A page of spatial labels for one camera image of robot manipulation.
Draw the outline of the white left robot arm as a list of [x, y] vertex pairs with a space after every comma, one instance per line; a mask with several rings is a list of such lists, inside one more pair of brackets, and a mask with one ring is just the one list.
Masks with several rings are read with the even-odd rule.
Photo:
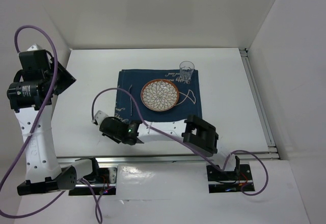
[[46, 95], [59, 95], [76, 79], [52, 54], [37, 45], [19, 53], [20, 69], [7, 90], [11, 109], [19, 121], [26, 157], [25, 181], [17, 186], [20, 196], [73, 190], [84, 178], [90, 183], [100, 178], [95, 158], [78, 159], [60, 167], [53, 144], [52, 102]]

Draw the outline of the silver fork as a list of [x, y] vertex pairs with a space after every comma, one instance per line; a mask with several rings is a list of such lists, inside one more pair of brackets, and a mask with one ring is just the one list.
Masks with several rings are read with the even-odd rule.
[[[132, 90], [132, 84], [130, 85], [128, 92], [129, 94], [131, 94], [131, 90]], [[133, 101], [132, 98], [130, 97], [130, 116], [133, 116]]]

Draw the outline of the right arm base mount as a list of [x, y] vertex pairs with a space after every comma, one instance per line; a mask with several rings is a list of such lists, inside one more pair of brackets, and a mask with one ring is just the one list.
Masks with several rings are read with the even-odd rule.
[[239, 169], [239, 174], [221, 173], [211, 165], [207, 165], [209, 193], [241, 192], [242, 187], [245, 192], [254, 192], [255, 187], [249, 164], [241, 164]]

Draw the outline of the clear plastic cup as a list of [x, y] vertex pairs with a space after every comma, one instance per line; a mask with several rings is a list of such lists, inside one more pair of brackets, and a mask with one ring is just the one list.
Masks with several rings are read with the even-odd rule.
[[180, 78], [185, 81], [191, 80], [194, 69], [195, 66], [191, 61], [181, 62], [179, 65]]

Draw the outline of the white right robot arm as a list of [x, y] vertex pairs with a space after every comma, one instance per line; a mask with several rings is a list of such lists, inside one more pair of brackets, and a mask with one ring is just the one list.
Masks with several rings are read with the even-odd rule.
[[232, 181], [240, 176], [240, 160], [231, 155], [221, 142], [216, 128], [205, 120], [190, 115], [174, 122], [131, 121], [129, 124], [98, 111], [92, 121], [99, 131], [116, 143], [136, 145], [164, 141], [182, 142], [190, 150], [206, 158], [215, 157], [220, 181]]

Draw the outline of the floral ceramic plate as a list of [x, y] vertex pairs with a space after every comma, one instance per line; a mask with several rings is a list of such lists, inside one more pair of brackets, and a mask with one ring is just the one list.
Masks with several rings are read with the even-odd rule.
[[177, 104], [178, 100], [178, 88], [166, 79], [149, 81], [141, 90], [142, 103], [152, 111], [168, 111]]

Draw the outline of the blue fish placemat cloth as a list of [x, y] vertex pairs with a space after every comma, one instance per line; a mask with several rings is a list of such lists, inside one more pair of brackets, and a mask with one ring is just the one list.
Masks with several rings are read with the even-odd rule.
[[118, 87], [133, 96], [146, 121], [173, 122], [189, 115], [202, 118], [198, 70], [188, 81], [181, 79], [179, 70], [122, 70]]

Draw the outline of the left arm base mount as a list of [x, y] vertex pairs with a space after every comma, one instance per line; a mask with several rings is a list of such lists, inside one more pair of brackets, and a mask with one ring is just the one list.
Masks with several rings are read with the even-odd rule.
[[[85, 179], [90, 183], [95, 195], [99, 197], [100, 195], [115, 195], [117, 191], [118, 167], [100, 167], [98, 169], [98, 175], [94, 177], [85, 177]], [[76, 188], [70, 190], [69, 196], [91, 196], [91, 190], [89, 187], [83, 183], [77, 184]]]

